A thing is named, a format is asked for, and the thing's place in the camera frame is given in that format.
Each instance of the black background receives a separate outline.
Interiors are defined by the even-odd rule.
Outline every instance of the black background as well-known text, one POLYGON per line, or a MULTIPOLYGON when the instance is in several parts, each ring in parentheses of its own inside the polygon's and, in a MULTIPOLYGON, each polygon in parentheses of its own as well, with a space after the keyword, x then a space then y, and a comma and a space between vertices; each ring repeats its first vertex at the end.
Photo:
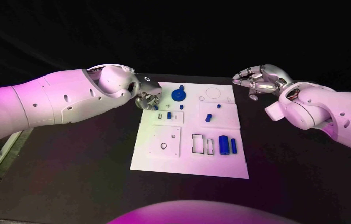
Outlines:
POLYGON ((0 76, 65 69, 233 77, 272 63, 348 90, 350 0, 0 0, 0 76))

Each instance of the small blue piece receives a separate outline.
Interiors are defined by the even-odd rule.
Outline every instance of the small blue piece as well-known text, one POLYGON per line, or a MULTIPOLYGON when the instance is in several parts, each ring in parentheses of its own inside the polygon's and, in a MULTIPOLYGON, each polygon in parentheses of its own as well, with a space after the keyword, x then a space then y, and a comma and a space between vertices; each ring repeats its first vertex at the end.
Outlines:
POLYGON ((237 143, 236 143, 236 139, 231 139, 231 150, 233 150, 233 154, 237 154, 239 151, 237 151, 237 143))
POLYGON ((185 94, 185 87, 181 85, 179 86, 179 89, 174 90, 172 92, 172 99, 175 101, 182 101, 187 97, 187 94, 185 94))
POLYGON ((220 154, 221 155, 229 155, 229 136, 223 135, 218 137, 218 142, 220 142, 220 154))
POLYGON ((208 115, 207 115, 207 122, 211 121, 211 118, 213 118, 213 114, 208 114, 208 115))

